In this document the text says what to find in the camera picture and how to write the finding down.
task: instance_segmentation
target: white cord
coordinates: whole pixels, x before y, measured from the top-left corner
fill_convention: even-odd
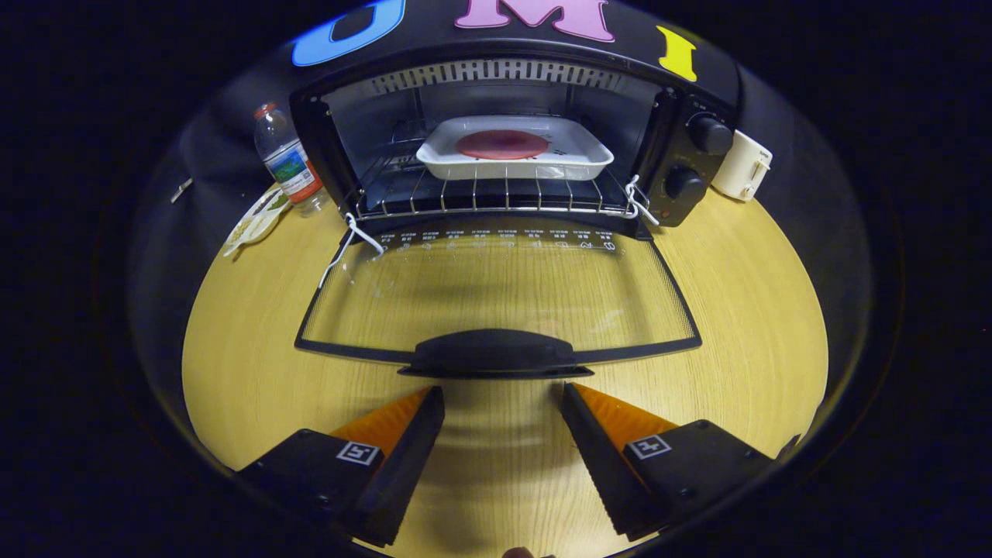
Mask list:
[[[344,221],[348,223],[348,228],[351,229],[351,232],[348,234],[347,239],[344,240],[344,244],[341,245],[340,251],[337,252],[337,257],[335,257],[329,264],[327,264],[327,269],[323,270],[323,276],[320,277],[320,282],[316,286],[317,290],[323,288],[323,283],[327,280],[327,275],[330,274],[330,269],[335,265],[337,265],[337,262],[340,261],[341,257],[344,256],[344,251],[348,249],[348,245],[351,244],[351,239],[355,237],[356,232],[358,233],[359,236],[364,238],[365,241],[367,241],[369,244],[372,244],[372,246],[376,249],[376,251],[379,252],[380,256],[383,254],[383,252],[386,251],[386,248],[383,248],[382,244],[376,242],[375,239],[369,236],[368,234],[366,234],[364,230],[358,228],[358,222],[355,220],[354,215],[352,215],[351,213],[345,213]]]
[[[637,181],[639,181],[640,179],[641,179],[640,175],[634,175],[634,177],[630,179],[630,182],[624,188],[624,192],[627,194],[627,201],[630,202],[630,205],[634,207],[634,210],[632,210],[629,213],[625,213],[624,216],[629,219],[632,219],[637,217],[639,214],[642,214],[644,217],[647,218],[647,220],[651,222],[651,224],[655,224],[655,225],[661,224],[655,218],[655,216],[648,211],[647,208],[642,206],[640,202],[634,199],[634,194],[637,188]]]

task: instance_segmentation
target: yellow letter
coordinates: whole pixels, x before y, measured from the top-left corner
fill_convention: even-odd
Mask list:
[[[692,51],[695,50],[695,45],[662,26],[658,26],[658,31],[665,36],[665,55],[658,59],[658,64],[675,75],[695,81],[695,72],[692,71]]]

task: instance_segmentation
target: black knob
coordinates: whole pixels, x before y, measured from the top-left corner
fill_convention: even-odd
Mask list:
[[[688,125],[688,136],[699,151],[710,155],[723,155],[734,143],[734,133],[716,118],[693,118]]]
[[[665,193],[680,203],[695,204],[706,194],[706,181],[693,169],[675,169],[665,180]]]

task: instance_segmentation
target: bottle cap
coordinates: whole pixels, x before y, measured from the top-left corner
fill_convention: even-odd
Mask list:
[[[258,110],[255,111],[255,119],[258,120],[259,118],[265,116],[266,113],[268,113],[274,108],[276,108],[276,103],[274,102],[267,102],[263,104],[262,106],[258,107]]]

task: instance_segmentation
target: red food item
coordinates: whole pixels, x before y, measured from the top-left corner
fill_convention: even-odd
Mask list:
[[[510,161],[541,155],[548,140],[520,130],[484,130],[459,139],[454,148],[468,157]]]

